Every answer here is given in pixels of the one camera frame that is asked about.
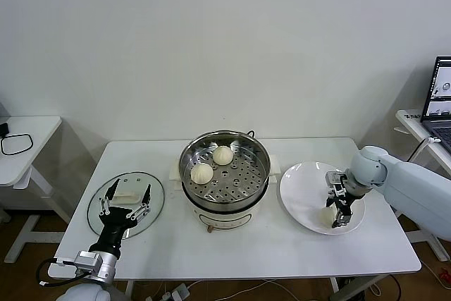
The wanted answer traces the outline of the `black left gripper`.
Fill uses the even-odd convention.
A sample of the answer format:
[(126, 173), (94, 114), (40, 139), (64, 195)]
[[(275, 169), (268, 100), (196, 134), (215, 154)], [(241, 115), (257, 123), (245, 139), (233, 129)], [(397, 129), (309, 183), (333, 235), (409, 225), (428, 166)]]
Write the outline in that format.
[(89, 247), (90, 252), (106, 252), (109, 254), (120, 254), (121, 243), (124, 232), (134, 228), (150, 212), (150, 201), (152, 185), (148, 184), (144, 192), (141, 205), (135, 209), (111, 207), (112, 201), (120, 179), (116, 179), (107, 189), (105, 195), (99, 198), (99, 218), (104, 227), (98, 241)]

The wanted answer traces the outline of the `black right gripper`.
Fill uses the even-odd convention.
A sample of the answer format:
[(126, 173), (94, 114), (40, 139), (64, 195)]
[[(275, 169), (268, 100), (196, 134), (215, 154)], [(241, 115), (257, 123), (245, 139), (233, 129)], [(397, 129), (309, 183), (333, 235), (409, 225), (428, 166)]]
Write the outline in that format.
[(335, 219), (332, 223), (333, 228), (346, 226), (351, 219), (351, 205), (352, 197), (346, 190), (335, 190), (334, 193), (329, 193), (326, 200), (326, 208), (335, 204), (338, 210)]

